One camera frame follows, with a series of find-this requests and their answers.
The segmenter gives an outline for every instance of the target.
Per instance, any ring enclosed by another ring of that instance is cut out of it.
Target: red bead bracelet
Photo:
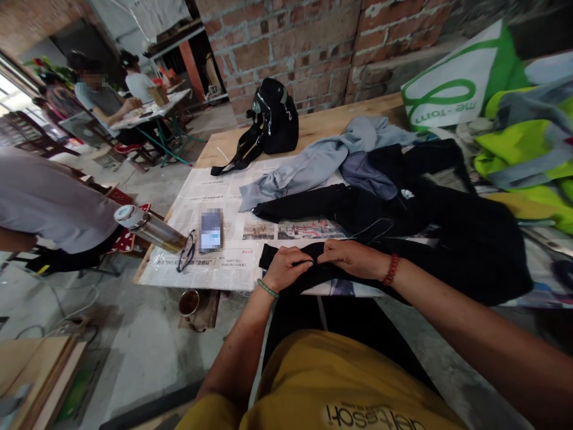
[[[400,261],[400,257],[398,256],[398,254],[393,253],[392,254],[392,261],[390,262],[390,269],[388,270],[386,277],[382,281],[382,285],[384,285],[385,287],[391,286],[392,281],[394,280],[394,276],[396,275],[396,271],[398,270],[398,262],[399,261]]]

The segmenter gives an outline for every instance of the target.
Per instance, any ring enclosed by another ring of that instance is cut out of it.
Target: smartphone
[[[209,209],[201,214],[199,252],[220,251],[223,245],[223,214],[220,209]]]

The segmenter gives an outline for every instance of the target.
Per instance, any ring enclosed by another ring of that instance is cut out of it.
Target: metal cup
[[[189,324],[189,327],[195,329],[195,326],[191,323],[191,315],[199,314],[204,311],[209,303],[208,296],[205,293],[200,293],[197,290],[187,290],[179,299],[179,313],[185,321]]]

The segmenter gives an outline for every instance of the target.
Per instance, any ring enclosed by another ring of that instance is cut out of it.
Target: cardboard box
[[[169,97],[167,97],[165,88],[162,87],[161,85],[158,85],[155,88],[148,88],[147,92],[149,93],[150,96],[153,97],[153,100],[155,101],[155,103],[157,103],[158,106],[163,106],[169,103]]]

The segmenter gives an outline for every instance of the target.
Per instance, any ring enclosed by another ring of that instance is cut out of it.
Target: eyeglasses
[[[177,263],[177,273],[181,273],[185,270],[189,263],[193,260],[193,256],[195,255],[195,229],[191,230],[189,236],[187,236],[187,241],[185,242],[185,246],[181,250],[181,254],[179,254],[179,261]]]

